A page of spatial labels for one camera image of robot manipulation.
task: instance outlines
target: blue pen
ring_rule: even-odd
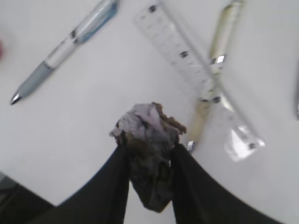
[[[80,44],[88,41],[117,13],[118,4],[119,0],[102,0],[23,82],[10,104],[13,105],[34,92]]]

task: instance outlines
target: white table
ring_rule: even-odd
[[[133,104],[157,101],[166,114],[183,119],[180,104],[185,98],[170,81],[174,70],[133,23],[147,1],[122,0],[116,18],[14,106],[8,103],[16,88],[98,1],[0,1],[0,39],[6,47],[0,61],[2,172],[58,205],[108,159],[116,146],[108,132]],[[170,7],[191,30],[198,51],[207,55],[226,4],[173,0]],[[225,87],[266,147],[237,164],[221,142],[211,145],[204,139],[194,152],[226,189],[287,223],[299,220],[299,123],[292,114],[298,7],[296,0],[248,1],[223,75]],[[131,191],[126,222],[138,223],[137,217],[174,223],[171,207],[162,215],[146,211]]]

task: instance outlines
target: yellow pen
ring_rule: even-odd
[[[226,6],[218,20],[216,31],[210,49],[210,68],[213,75],[220,74],[225,62],[229,41],[238,22],[244,1],[233,0]],[[210,101],[198,99],[195,107],[195,116],[189,133],[188,150],[192,151],[199,142],[209,114]]]

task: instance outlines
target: clear ruler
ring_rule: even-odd
[[[194,51],[161,2],[154,1],[135,18],[138,27],[180,74],[174,76],[180,90],[194,102],[210,102],[206,126],[215,140],[225,140],[225,150],[234,161],[253,154],[263,141],[249,128],[228,101],[223,88],[211,75],[206,62]]]

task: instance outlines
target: pen tip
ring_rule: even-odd
[[[22,95],[19,93],[14,94],[14,97],[11,99],[10,101],[10,105],[14,105],[15,103],[17,103],[20,99],[22,99]]]

